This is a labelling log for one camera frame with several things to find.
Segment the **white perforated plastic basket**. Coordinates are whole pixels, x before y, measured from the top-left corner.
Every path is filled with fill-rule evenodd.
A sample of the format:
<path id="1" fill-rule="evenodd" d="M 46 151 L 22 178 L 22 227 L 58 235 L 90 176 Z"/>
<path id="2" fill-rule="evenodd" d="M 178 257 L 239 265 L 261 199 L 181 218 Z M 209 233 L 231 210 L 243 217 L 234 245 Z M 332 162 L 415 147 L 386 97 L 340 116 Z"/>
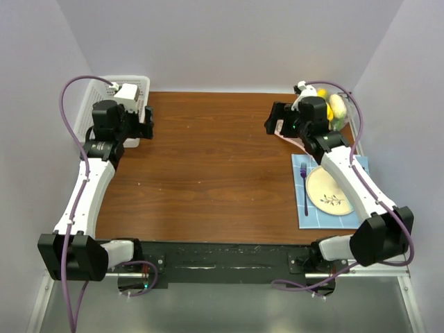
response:
<path id="1" fill-rule="evenodd" d="M 150 79 L 147 76 L 137 75 L 108 75 L 104 79 L 116 82 L 119 85 L 124 83 L 137 85 L 139 96 L 137 99 L 137 109 L 139 121 L 144 123 L 146 120 L 145 107 L 148 105 L 148 95 L 150 89 Z M 112 99 L 114 92 L 108 88 L 105 83 L 97 80 L 91 80 L 85 91 L 83 101 L 74 124 L 74 132 L 81 144 L 85 143 L 87 130 L 93 125 L 92 106 L 101 100 Z"/>

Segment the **clear zip top bag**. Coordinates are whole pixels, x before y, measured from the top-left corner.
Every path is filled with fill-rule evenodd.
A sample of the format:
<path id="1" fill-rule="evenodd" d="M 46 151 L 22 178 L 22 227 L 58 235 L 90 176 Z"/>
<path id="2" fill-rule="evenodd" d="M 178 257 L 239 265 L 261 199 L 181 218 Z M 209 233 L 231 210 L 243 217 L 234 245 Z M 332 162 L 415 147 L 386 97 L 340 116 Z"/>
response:
<path id="1" fill-rule="evenodd" d="M 266 133 L 313 157 L 337 146 L 347 146 L 340 132 L 351 119 L 346 103 L 353 102 L 352 92 L 326 80 L 302 80 L 293 89 L 295 101 L 273 103 L 264 124 Z"/>

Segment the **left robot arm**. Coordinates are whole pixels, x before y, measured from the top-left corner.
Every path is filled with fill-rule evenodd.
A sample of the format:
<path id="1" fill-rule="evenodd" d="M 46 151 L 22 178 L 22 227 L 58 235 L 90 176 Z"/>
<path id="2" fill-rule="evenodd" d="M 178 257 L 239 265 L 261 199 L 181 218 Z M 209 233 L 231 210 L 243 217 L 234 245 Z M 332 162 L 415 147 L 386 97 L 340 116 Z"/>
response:
<path id="1" fill-rule="evenodd" d="M 135 103 L 113 98 L 92 106 L 93 124 L 80 152 L 78 178 L 67 208 L 37 248 L 54 280 L 101 281 L 121 265 L 128 272 L 144 263 L 138 239 L 96 240 L 96 220 L 105 192 L 124 154 L 127 139 L 152 139 L 153 122 L 142 123 Z"/>

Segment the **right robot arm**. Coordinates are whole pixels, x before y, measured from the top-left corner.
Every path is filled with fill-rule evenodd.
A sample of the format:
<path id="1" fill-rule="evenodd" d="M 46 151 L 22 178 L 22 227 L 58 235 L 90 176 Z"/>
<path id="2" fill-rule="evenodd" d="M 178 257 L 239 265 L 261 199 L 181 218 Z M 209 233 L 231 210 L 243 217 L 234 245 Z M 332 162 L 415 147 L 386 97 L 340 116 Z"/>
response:
<path id="1" fill-rule="evenodd" d="M 340 259 L 353 259 L 361 266 L 394 266 L 392 258 L 398 255 L 407 255 L 406 263 L 410 264 L 415 255 L 413 212 L 389 200 L 358 163 L 346 138 L 329 129 L 325 100 L 308 96 L 295 106 L 274 102 L 264 123 L 267 134 L 272 135 L 278 124 L 281 135 L 302 140 L 305 150 L 336 181 L 361 221 L 352 235 L 315 241 L 314 252 L 309 255 L 311 268 L 323 273 Z"/>

